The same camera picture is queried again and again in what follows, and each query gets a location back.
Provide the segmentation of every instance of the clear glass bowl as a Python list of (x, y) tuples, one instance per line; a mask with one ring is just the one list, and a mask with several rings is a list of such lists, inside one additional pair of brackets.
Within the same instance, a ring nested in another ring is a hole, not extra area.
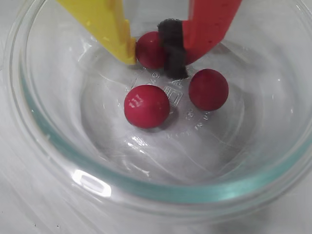
[[(186, 19), (187, 0), (126, 0), (132, 35)], [(54, 0), (27, 1), (5, 52), (17, 124), (68, 178), (104, 203), (220, 220), (273, 200), (311, 164), (311, 14), (300, 0), (244, 0), (226, 38), (172, 81), (125, 66)], [(205, 68), (229, 82), (215, 112), (189, 100)], [(153, 84), (170, 98), (159, 128), (130, 125), (123, 100)]]

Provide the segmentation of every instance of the bowl rim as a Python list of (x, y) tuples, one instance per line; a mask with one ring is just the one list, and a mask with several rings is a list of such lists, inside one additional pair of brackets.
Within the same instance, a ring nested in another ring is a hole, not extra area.
[[(118, 192), (122, 193), (122, 195), (130, 194), (130, 196), (148, 201), (144, 204), (152, 203), (146, 207), (141, 207), (136, 202), (129, 202), (128, 205), (131, 209), (177, 217), (204, 215), (209, 218), (221, 218), (248, 211), (276, 199), (309, 171), (312, 164), (312, 154), (309, 153), (312, 152), (311, 130), (307, 130), (304, 133), (304, 143), (300, 147), (294, 149), (288, 158), (275, 168), (271, 168), (267, 173), (223, 184), (207, 186), (160, 185), (116, 173), (89, 160), (88, 157), (83, 156), (64, 141), (43, 117), (44, 115), (40, 112), (40, 108), (36, 106), (34, 99), (29, 94), (30, 92), (24, 78), (27, 75), (25, 65), (22, 64), (25, 58), (23, 55), (20, 55), (21, 52), (16, 51), (17, 38), (20, 37), (21, 27), (25, 23), (25, 19), (29, 20), (27, 26), (29, 28), (28, 32), (26, 32), (29, 34), (33, 20), (46, 2), (47, 0), (30, 0), (25, 2), (7, 40), (3, 68), (10, 107), (14, 118), (16, 118), (17, 125), (27, 138), (32, 139), (31, 141), (40, 149), (41, 153), (50, 159), (55, 160), (55, 157), (51, 156), (51, 146), (48, 147), (47, 144), (52, 144), (58, 150), (58, 157), (65, 157), (66, 160), (74, 162), (76, 169), (89, 172), (100, 180), (108, 181), (108, 184), (116, 191), (118, 190)], [(301, 0), (292, 0), (292, 2), (299, 4), (301, 11), (311, 21), (312, 15), (304, 3)], [(22, 50), (26, 51), (26, 46), (27, 43), (25, 42), (22, 45)], [(13, 76), (13, 62), (16, 62), (16, 60), (19, 69), (17, 72), (20, 75), (18, 78)], [(26, 111), (24, 105), (28, 106), (27, 108), (32, 111)], [(38, 140), (40, 138), (38, 136), (42, 136), (42, 134), (50, 136), (48, 143), (43, 142), (47, 140)], [(228, 193), (231, 186), (239, 187), (243, 192), (240, 194)], [(116, 202), (113, 196), (109, 199), (104, 198), (104, 200)], [(165, 203), (167, 207), (160, 210), (156, 209), (155, 204), (160, 203)]]

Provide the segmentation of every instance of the white countertop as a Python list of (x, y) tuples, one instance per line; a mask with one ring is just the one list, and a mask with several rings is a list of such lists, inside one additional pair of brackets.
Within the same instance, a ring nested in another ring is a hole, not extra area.
[[(0, 69), (3, 46), (22, 0), (0, 2)], [(312, 7), (312, 0), (307, 0)], [(100, 211), (79, 190), (67, 190), (16, 130), (0, 71), (0, 233), (6, 234), (310, 234), (312, 174), (278, 201), (254, 214), (216, 225), (123, 223)]]

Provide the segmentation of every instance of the red bead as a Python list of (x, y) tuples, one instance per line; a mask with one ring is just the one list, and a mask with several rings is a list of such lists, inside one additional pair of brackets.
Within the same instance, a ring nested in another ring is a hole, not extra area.
[(221, 108), (229, 96), (229, 85), (219, 72), (204, 69), (191, 80), (189, 95), (192, 103), (203, 111)]
[(141, 85), (131, 90), (124, 102), (127, 120), (139, 128), (155, 128), (169, 116), (170, 103), (162, 89)]
[(160, 45), (158, 32), (144, 34), (136, 43), (136, 57), (148, 69), (159, 69), (165, 63), (165, 50)]

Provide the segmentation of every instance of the red tong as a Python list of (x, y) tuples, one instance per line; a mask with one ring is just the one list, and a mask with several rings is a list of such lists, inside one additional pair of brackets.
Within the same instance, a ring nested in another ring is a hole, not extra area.
[(183, 22), (187, 64), (223, 40), (242, 0), (190, 0), (189, 20)]

